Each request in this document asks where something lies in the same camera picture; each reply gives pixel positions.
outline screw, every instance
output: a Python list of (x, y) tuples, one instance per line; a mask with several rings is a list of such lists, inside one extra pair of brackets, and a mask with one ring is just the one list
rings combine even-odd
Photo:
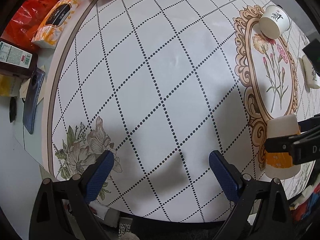
[(242, 178), (249, 181), (251, 179), (251, 176), (249, 174), (244, 174)]
[(75, 174), (72, 176), (72, 179), (73, 180), (78, 180), (78, 179), (81, 179), (81, 174)]
[(45, 185), (48, 184), (49, 182), (50, 182), (50, 179), (49, 179), (49, 178), (46, 178), (46, 179), (44, 179), (44, 180), (42, 181), (42, 183), (45, 184)]
[(274, 181), (274, 183), (276, 183), (278, 185), (281, 183), (281, 181), (278, 178), (274, 178), (273, 181)]

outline table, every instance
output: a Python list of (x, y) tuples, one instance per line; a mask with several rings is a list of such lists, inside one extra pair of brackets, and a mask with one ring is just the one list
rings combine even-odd
[[(268, 4), (92, 0), (48, 75), (47, 169), (68, 179), (110, 150), (115, 166), (101, 203), (157, 220), (225, 220), (233, 203), (209, 168), (209, 153), (220, 150), (242, 173), (270, 181), (266, 121), (285, 114), (301, 121), (320, 107), (299, 62), (305, 35), (292, 21), (276, 41), (260, 33)], [(272, 62), (278, 77), (270, 75)], [(270, 79), (281, 84), (279, 96)], [(288, 198), (304, 189), (313, 164), (282, 181)]]

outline label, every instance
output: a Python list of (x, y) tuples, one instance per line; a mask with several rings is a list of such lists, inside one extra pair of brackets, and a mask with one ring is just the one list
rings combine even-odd
[(279, 10), (277, 10), (275, 13), (273, 13), (271, 18), (273, 18), (276, 22), (278, 22), (279, 19), (283, 19)]
[(70, 3), (63, 3), (59, 5), (49, 16), (44, 26), (59, 27), (70, 14), (70, 10)]
[(312, 80), (317, 82), (317, 76), (318, 75), (316, 75), (316, 71), (315, 71), (315, 69), (313, 67), (312, 67), (311, 75), (312, 75)]
[(289, 153), (268, 153), (266, 150), (266, 163), (274, 168), (287, 169), (293, 166), (292, 157)]
[(32, 54), (0, 41), (0, 62), (29, 68)]

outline brown bottle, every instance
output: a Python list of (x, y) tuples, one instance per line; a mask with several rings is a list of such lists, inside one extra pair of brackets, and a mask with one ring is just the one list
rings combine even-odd
[(0, 38), (0, 74), (30, 78), (38, 62), (38, 54)]

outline white paper cup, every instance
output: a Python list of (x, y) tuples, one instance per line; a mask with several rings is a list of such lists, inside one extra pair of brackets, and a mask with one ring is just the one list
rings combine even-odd
[(260, 18), (259, 27), (264, 35), (276, 40), (290, 29), (290, 18), (279, 6), (269, 5)]
[(308, 59), (307, 55), (302, 57), (304, 69), (306, 72), (307, 85), (313, 89), (320, 88), (320, 77), (316, 74), (312, 63)]
[[(267, 138), (281, 137), (287, 135), (293, 135), (299, 133), (299, 125), (294, 114), (281, 116), (278, 118), (271, 119), (267, 122)], [(266, 168), (265, 174), (270, 179), (288, 179), (297, 175), (300, 171), (301, 165), (293, 165), (289, 168), (281, 168), (281, 165), (287, 165), (289, 161), (288, 153), (277, 153), (273, 158), (279, 162), (279, 167), (276, 168), (268, 164), (268, 160), (272, 156), (266, 153)]]

